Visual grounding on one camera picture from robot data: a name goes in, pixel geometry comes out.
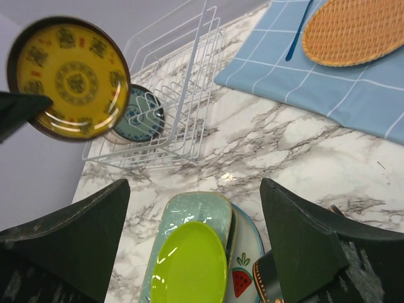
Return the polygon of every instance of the white dish rack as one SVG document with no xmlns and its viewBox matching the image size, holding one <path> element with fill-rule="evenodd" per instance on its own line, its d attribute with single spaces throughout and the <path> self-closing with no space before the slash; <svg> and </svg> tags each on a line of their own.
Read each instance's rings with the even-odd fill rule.
<svg viewBox="0 0 404 303">
<path fill-rule="evenodd" d="M 97 138 L 85 145 L 83 160 L 130 169 L 173 167 L 198 159 L 223 42 L 217 8 L 207 8 L 206 2 L 187 1 L 131 37 L 124 49 L 131 82 L 149 89 L 160 101 L 164 127 L 146 143 L 118 145 Z M 156 28 L 175 23 L 179 12 L 195 11 L 197 6 L 201 13 L 153 39 Z M 145 39 L 153 40 L 143 43 Z M 184 47 L 171 50 L 188 40 Z M 132 119 L 140 121 L 142 115 L 150 117 L 144 112 Z"/>
</svg>

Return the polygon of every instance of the wicker placemat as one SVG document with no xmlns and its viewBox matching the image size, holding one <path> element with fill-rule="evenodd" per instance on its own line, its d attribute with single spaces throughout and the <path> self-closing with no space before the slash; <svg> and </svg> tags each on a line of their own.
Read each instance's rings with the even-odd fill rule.
<svg viewBox="0 0 404 303">
<path fill-rule="evenodd" d="M 326 66 L 358 65 L 404 44 L 404 0 L 329 0 L 308 22 L 302 46 Z"/>
</svg>

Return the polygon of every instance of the light green oval plate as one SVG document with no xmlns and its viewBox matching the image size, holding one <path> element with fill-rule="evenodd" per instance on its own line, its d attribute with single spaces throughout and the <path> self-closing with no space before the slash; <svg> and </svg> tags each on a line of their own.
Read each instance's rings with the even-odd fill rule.
<svg viewBox="0 0 404 303">
<path fill-rule="evenodd" d="M 207 224 L 189 222 L 165 241 L 151 277 L 150 299 L 158 303 L 221 303 L 227 260 L 219 236 Z"/>
</svg>

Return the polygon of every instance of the blue tablecloth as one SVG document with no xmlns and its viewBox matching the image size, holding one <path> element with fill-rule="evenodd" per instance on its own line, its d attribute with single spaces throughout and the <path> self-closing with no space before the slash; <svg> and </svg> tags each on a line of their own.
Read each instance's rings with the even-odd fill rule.
<svg viewBox="0 0 404 303">
<path fill-rule="evenodd" d="M 325 2 L 314 0 L 306 23 Z M 287 62 L 285 56 L 307 4 L 308 0 L 272 1 L 215 82 L 404 144 L 404 47 L 361 66 L 329 68 L 304 54 L 301 34 Z"/>
</svg>

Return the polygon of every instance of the blue utensil handle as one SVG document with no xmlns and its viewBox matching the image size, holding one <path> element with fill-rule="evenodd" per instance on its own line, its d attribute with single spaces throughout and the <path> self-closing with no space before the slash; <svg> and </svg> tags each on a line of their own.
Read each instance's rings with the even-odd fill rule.
<svg viewBox="0 0 404 303">
<path fill-rule="evenodd" d="M 296 45 L 297 45 L 297 41 L 299 40 L 300 32 L 302 31 L 303 24 L 306 20 L 307 12 L 309 11 L 310 5 L 312 3 L 313 3 L 313 0 L 310 0 L 306 6 L 306 10 L 304 11 L 302 21 L 300 22 L 300 25 L 299 25 L 299 29 L 297 30 L 297 33 L 295 35 L 295 38 L 293 39 L 292 45 L 290 46 L 288 54 L 286 55 L 286 58 L 285 58 L 286 61 L 291 60 L 291 58 L 293 56 L 293 53 L 294 53 Z"/>
</svg>

